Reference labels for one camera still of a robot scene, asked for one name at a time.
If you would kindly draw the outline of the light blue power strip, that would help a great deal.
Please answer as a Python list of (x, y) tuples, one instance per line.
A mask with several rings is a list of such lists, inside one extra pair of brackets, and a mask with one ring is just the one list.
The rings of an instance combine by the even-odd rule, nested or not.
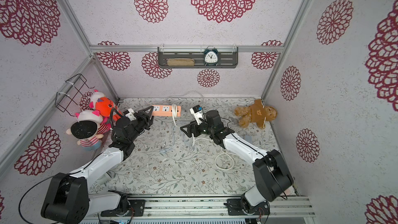
[[(172, 134), (172, 138), (173, 138), (173, 140), (172, 141), (165, 141), (165, 143), (164, 143), (164, 145), (162, 145), (161, 146), (161, 148), (160, 148), (160, 153), (161, 154), (166, 154), (169, 150), (171, 150), (172, 148), (173, 148), (173, 146), (174, 146), (174, 144), (175, 144), (175, 142), (176, 142), (176, 137), (175, 137), (175, 127), (177, 127), (177, 128), (179, 128), (179, 126), (176, 126), (175, 124), (173, 125), (173, 128), (172, 128), (172, 131), (171, 131), (171, 134)], [(185, 138), (183, 138), (183, 141), (186, 143), (186, 142), (190, 142), (189, 143), (189, 147), (190, 148), (194, 148), (194, 139), (195, 139), (195, 137), (192, 137), (192, 139), (188, 139), (188, 140), (186, 140)], [(244, 136), (244, 139), (247, 141), (247, 142), (249, 142), (250, 144), (253, 144), (253, 140), (252, 140), (252, 136), (249, 136), (249, 135), (245, 135)], [(205, 137), (205, 136), (199, 136), (198, 138), (197, 138), (197, 140), (207, 140), (207, 141), (213, 141), (212, 139), (210, 139), (210, 138), (207, 138), (207, 137)]]

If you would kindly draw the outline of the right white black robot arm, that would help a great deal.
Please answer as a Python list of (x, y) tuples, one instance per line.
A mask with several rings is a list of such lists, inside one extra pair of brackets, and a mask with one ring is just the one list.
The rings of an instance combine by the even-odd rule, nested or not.
[(256, 185), (241, 197), (242, 207), (272, 202), (293, 185), (293, 177), (279, 151), (266, 151), (246, 141), (224, 125), (217, 110), (204, 113), (202, 107), (197, 105), (190, 109), (190, 113), (195, 120), (180, 128), (187, 137), (208, 135), (216, 145), (252, 165)]

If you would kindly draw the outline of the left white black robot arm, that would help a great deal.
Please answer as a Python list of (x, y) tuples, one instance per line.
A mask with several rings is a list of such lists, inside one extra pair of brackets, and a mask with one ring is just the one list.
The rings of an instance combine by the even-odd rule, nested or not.
[(41, 216), (62, 224), (78, 224), (87, 215), (111, 211), (127, 214), (130, 203), (126, 194), (109, 191), (91, 195), (89, 187), (108, 171), (126, 160), (135, 148), (134, 141), (153, 124), (154, 107), (132, 113), (127, 110), (111, 124), (112, 143), (92, 161), (68, 174), (52, 177), (41, 208)]

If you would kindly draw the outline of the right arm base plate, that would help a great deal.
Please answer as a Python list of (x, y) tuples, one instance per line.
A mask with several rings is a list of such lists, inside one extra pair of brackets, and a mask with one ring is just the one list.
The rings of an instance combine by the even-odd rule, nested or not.
[(228, 209), (228, 214), (230, 216), (238, 215), (269, 215), (270, 205), (267, 201), (261, 202), (256, 206), (252, 206), (246, 199), (227, 199), (224, 206)]

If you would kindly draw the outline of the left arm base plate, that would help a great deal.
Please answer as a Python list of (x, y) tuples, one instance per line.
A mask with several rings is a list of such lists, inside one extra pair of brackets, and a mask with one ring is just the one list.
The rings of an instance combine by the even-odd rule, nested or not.
[(100, 217), (142, 217), (145, 209), (145, 200), (122, 201), (116, 209), (102, 211)]

